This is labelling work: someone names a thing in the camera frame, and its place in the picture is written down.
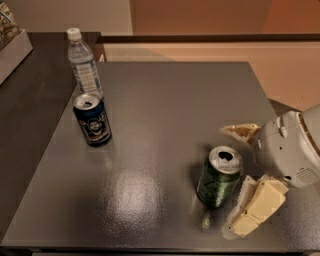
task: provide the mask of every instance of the white box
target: white box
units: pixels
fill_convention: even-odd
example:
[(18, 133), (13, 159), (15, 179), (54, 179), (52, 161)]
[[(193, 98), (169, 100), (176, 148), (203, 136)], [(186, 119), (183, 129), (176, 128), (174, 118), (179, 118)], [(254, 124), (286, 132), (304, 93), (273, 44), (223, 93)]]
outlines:
[(32, 45), (24, 29), (0, 51), (0, 84), (32, 51)]

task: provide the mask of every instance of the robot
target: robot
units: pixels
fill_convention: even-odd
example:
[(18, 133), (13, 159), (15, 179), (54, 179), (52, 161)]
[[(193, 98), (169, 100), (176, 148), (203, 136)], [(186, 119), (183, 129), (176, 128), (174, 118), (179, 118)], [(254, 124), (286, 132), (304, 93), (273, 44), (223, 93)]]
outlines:
[(227, 239), (244, 238), (258, 228), (285, 202), (289, 188), (320, 181), (320, 105), (290, 111), (261, 128), (243, 124), (220, 132), (249, 147), (265, 172), (258, 181), (245, 178), (237, 205), (222, 227)]

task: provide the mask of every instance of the dark blue can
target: dark blue can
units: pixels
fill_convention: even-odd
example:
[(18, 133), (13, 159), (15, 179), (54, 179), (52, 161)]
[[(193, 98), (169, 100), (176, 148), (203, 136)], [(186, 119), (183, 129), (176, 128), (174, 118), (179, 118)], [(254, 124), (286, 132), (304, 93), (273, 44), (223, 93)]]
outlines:
[(74, 101), (73, 112), (88, 145), (100, 147), (111, 139), (111, 130), (103, 101), (85, 93)]

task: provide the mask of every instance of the can lid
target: can lid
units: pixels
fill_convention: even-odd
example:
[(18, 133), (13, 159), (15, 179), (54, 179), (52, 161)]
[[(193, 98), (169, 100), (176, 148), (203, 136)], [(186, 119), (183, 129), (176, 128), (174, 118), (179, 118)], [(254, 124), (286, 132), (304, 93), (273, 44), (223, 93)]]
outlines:
[(100, 99), (98, 96), (90, 93), (84, 93), (78, 96), (74, 101), (74, 107), (79, 110), (90, 110), (98, 106)]
[(70, 28), (67, 30), (68, 39), (70, 41), (78, 41), (82, 38), (80, 29), (78, 28)]
[(209, 160), (212, 166), (225, 174), (242, 171), (242, 157), (233, 148), (219, 146), (211, 150)]

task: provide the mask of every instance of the green can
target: green can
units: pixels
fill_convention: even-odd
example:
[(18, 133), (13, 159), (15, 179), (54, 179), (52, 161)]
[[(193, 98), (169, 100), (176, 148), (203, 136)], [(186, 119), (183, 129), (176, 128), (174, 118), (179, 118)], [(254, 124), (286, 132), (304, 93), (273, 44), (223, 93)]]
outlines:
[(206, 157), (197, 194), (208, 206), (220, 207), (242, 176), (242, 157), (233, 148), (219, 146)]

